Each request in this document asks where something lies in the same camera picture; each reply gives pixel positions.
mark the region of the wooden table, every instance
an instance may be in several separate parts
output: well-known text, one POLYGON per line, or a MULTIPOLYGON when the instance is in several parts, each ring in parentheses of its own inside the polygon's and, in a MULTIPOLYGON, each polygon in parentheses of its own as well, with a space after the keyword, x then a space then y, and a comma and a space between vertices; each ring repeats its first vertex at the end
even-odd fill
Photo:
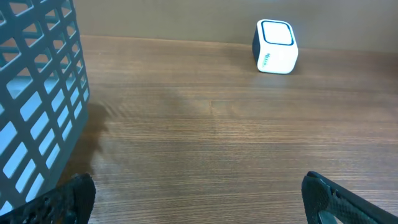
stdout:
POLYGON ((81 37, 90 119, 63 172, 89 172, 91 223, 305 223, 315 170, 398 215, 398 55, 81 37))

